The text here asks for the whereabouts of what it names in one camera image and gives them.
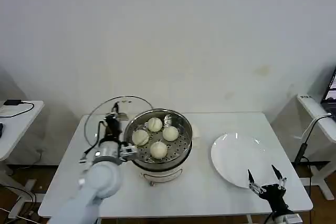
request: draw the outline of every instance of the steamed bun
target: steamed bun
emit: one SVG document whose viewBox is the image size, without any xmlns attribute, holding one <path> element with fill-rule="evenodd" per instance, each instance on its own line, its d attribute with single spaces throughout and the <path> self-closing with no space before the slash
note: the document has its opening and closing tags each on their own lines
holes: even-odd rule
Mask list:
<svg viewBox="0 0 336 224">
<path fill-rule="evenodd" d="M 148 133 L 144 130 L 137 130 L 132 134 L 132 141 L 135 145 L 145 145 L 148 142 L 148 139 Z"/>
<path fill-rule="evenodd" d="M 167 141 L 175 141 L 179 137 L 179 131 L 174 126 L 163 129 L 163 138 Z"/>
<path fill-rule="evenodd" d="M 167 155 L 168 148 L 162 142 L 155 142 L 150 148 L 152 157 L 156 159 L 162 159 Z"/>
<path fill-rule="evenodd" d="M 150 118 L 148 121 L 148 129 L 151 132 L 158 132 L 162 128 L 162 121 L 159 118 Z"/>
</svg>

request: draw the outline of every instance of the white wall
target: white wall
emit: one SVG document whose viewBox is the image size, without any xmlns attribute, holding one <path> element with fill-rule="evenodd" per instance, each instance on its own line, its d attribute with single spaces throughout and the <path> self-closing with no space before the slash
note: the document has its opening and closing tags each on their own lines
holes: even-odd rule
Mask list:
<svg viewBox="0 0 336 224">
<path fill-rule="evenodd" d="M 335 17 L 334 0 L 0 0 L 0 66 L 45 101 L 57 164 L 80 116 L 115 95 L 272 121 L 335 64 Z"/>
</svg>

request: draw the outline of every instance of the stainless steel steamer basket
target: stainless steel steamer basket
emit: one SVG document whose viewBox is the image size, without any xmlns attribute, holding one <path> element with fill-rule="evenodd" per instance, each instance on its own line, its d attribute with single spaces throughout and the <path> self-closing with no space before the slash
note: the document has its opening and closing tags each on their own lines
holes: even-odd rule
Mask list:
<svg viewBox="0 0 336 224">
<path fill-rule="evenodd" d="M 151 132 L 148 130 L 148 120 L 150 118 L 159 118 L 163 122 L 163 127 L 159 132 Z M 162 131 L 164 127 L 174 126 L 178 129 L 179 135 L 177 140 L 173 142 L 166 141 L 163 138 Z M 124 141 L 132 143 L 132 134 L 136 130 L 146 130 L 149 134 L 149 141 L 143 146 L 138 146 L 139 159 L 134 160 L 134 164 L 141 169 L 149 172 L 164 172 L 181 165 L 189 156 L 192 148 L 192 127 L 183 115 L 167 109 L 153 109 L 145 111 L 137 115 L 129 122 L 125 129 Z M 163 159 L 155 159 L 150 154 L 150 146 L 161 141 L 168 147 L 168 153 Z"/>
</svg>

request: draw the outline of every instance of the desk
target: desk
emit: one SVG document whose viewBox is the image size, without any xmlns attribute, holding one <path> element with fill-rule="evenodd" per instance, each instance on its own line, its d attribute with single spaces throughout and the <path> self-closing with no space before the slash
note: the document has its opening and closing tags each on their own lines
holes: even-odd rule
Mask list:
<svg viewBox="0 0 336 224">
<path fill-rule="evenodd" d="M 32 124 L 37 115 L 44 107 L 43 101 L 26 101 L 34 104 L 34 108 L 24 114 L 15 116 L 13 118 L 0 118 L 0 123 L 4 124 L 3 134 L 0 138 L 0 161 L 8 158 L 16 144 L 20 141 L 21 137 L 25 134 L 29 126 Z M 20 104 L 18 106 L 3 106 L 0 108 L 0 115 L 7 116 L 25 111 L 31 107 L 30 104 Z M 6 173 L 10 173 L 11 170 L 0 162 L 0 184 L 5 186 L 13 186 L 30 192 L 35 180 L 30 179 L 26 186 L 22 186 L 20 183 L 13 180 Z M 20 212 L 23 204 L 26 201 L 31 201 L 27 195 L 19 190 L 9 188 L 19 196 L 19 200 L 12 208 L 9 218 L 16 218 L 16 215 Z M 43 195 L 37 194 L 37 202 L 41 202 Z"/>
<path fill-rule="evenodd" d="M 299 94 L 297 99 L 312 118 L 326 114 L 326 111 L 321 106 L 321 104 L 314 100 L 311 96 L 307 94 Z M 332 118 L 323 118 L 317 122 L 317 125 L 320 126 L 320 129 L 324 135 L 332 143 L 336 143 L 336 123 Z M 327 200 L 334 200 L 335 197 L 333 196 L 324 179 L 332 174 L 335 170 L 336 155 L 333 155 L 331 162 L 321 170 L 318 170 L 315 166 L 311 167 L 311 172 L 313 173 L 311 184 L 313 186 L 319 186 Z M 301 181 L 305 186 L 309 186 L 309 178 L 301 178 Z"/>
<path fill-rule="evenodd" d="M 177 179 L 151 187 L 132 162 L 121 165 L 123 184 L 103 201 L 101 218 L 225 216 L 270 213 L 267 201 L 251 190 L 238 188 L 222 179 L 209 158 L 213 142 L 225 132 L 254 136 L 274 151 L 274 165 L 288 178 L 284 200 L 293 211 L 312 208 L 299 177 L 274 131 L 262 113 L 185 113 L 196 125 L 200 138 L 193 144 L 188 167 Z M 53 216 L 78 190 L 78 178 L 85 165 L 78 161 L 88 144 L 84 139 L 84 116 L 56 171 L 38 211 Z"/>
</svg>

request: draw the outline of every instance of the white plate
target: white plate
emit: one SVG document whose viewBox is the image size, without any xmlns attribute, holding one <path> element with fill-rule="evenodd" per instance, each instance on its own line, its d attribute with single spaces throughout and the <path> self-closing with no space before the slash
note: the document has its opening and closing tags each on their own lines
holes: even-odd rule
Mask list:
<svg viewBox="0 0 336 224">
<path fill-rule="evenodd" d="M 274 183 L 270 151 L 255 138 L 229 133 L 211 148 L 211 159 L 219 174 L 230 183 L 248 188 L 248 169 L 259 185 Z"/>
</svg>

